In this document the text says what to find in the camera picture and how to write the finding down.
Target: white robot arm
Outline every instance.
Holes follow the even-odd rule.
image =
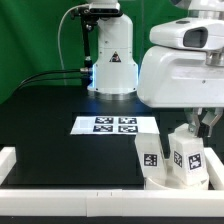
[[[99,16],[99,57],[93,65],[93,81],[88,86],[89,94],[107,100],[124,100],[136,96],[138,65],[132,57],[131,19],[121,12],[117,0],[88,2],[90,15]]]
[[[159,46],[145,55],[138,96],[151,107],[217,108],[213,116],[204,119],[210,136],[217,117],[222,115],[220,108],[224,107],[224,1],[172,3],[181,7],[190,3],[189,17],[151,30],[150,40]],[[196,114],[200,112],[194,109],[191,116],[196,136]]]

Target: green wall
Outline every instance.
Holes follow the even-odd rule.
[[[1,0],[0,1],[0,103],[19,83],[35,73],[60,69],[57,31],[64,13],[84,3],[81,0]],[[123,11],[134,23],[134,59],[140,63],[149,42],[151,27],[185,17],[186,11],[168,0],[120,0]],[[91,51],[97,58],[97,32],[90,34]],[[65,67],[83,65],[79,19],[67,18],[61,36]],[[63,85],[64,82],[50,84]],[[79,85],[79,82],[68,84]]]

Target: white cube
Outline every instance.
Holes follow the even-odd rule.
[[[194,137],[186,128],[177,129],[169,135],[174,174],[186,185],[194,185],[208,178],[204,145],[201,138]]]
[[[167,176],[167,167],[159,134],[138,133],[135,145],[143,176],[163,185]]]

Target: robot camera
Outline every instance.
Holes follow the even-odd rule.
[[[119,3],[91,3],[89,12],[91,15],[100,17],[120,17],[123,14]]]

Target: paper sheet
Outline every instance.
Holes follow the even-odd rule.
[[[71,135],[159,134],[154,117],[77,117]]]

